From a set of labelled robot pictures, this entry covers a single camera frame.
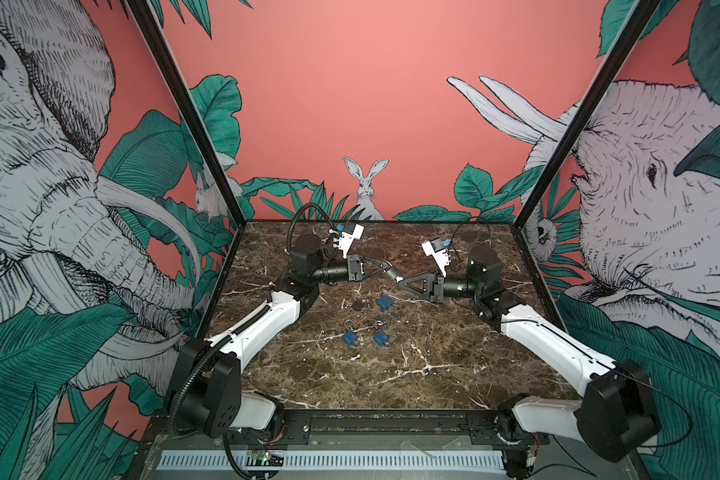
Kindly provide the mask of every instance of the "gray floor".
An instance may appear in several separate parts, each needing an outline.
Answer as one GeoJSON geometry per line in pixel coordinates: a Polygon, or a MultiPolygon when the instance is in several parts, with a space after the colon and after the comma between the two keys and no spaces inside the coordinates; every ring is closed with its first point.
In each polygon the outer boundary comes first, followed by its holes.
{"type": "MultiPolygon", "coordinates": [[[[479,450],[484,447],[472,446],[468,437],[457,436],[317,436],[313,435],[310,446],[291,447],[291,449],[315,449],[315,450],[479,450]]],[[[619,463],[610,463],[597,457],[588,447],[574,440],[560,438],[560,443],[566,450],[576,458],[582,465],[597,475],[600,480],[637,480],[635,468],[628,458],[619,463]]],[[[198,478],[200,480],[230,480],[236,476],[231,471],[221,472],[192,472],[192,471],[158,471],[155,469],[160,460],[163,450],[222,450],[221,441],[213,441],[208,437],[196,436],[182,441],[174,441],[169,438],[158,438],[153,450],[147,459],[141,480],[179,480],[187,478],[198,478]]],[[[539,456],[536,470],[551,463],[563,463],[576,466],[570,458],[557,446],[554,441],[548,446],[539,449],[539,456]]],[[[327,471],[327,472],[280,472],[279,480],[319,480],[321,478],[337,478],[342,480],[440,480],[448,478],[453,480],[505,480],[506,475],[489,475],[462,472],[400,472],[400,471],[371,471],[353,472],[327,471]]],[[[543,472],[534,475],[536,480],[553,480],[565,478],[566,480],[584,480],[592,478],[584,473],[577,472],[571,468],[550,467],[543,472]]]]}

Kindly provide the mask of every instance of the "brown marble surface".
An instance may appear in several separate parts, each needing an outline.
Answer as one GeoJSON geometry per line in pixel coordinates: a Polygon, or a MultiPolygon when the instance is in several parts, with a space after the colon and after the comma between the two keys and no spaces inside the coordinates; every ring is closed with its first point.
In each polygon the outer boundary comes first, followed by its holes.
{"type": "MultiPolygon", "coordinates": [[[[350,253],[392,262],[403,276],[437,269],[421,244],[450,238],[451,224],[364,224],[350,253]]],[[[226,280],[210,334],[231,327],[265,299],[262,287],[287,265],[287,223],[248,224],[226,280]]],[[[326,237],[324,224],[299,224],[326,237]]],[[[491,245],[504,262],[507,288],[544,312],[509,228],[490,227],[491,245]]],[[[462,260],[471,245],[488,241],[485,225],[464,225],[454,241],[462,260]]],[[[452,264],[458,259],[452,254],[452,264]]],[[[557,373],[521,344],[488,328],[467,308],[446,300],[432,305],[384,276],[364,283],[321,286],[320,298],[300,320],[275,337],[243,373],[243,389],[280,398],[287,408],[495,408],[519,392],[546,398],[577,398],[557,373]],[[383,312],[376,300],[386,291],[394,305],[383,312]],[[362,300],[362,311],[352,303],[362,300]],[[342,340],[351,320],[359,339],[342,340]],[[373,340],[374,323],[390,341],[373,340]]],[[[466,300],[459,300],[468,305],[466,300]]]]}

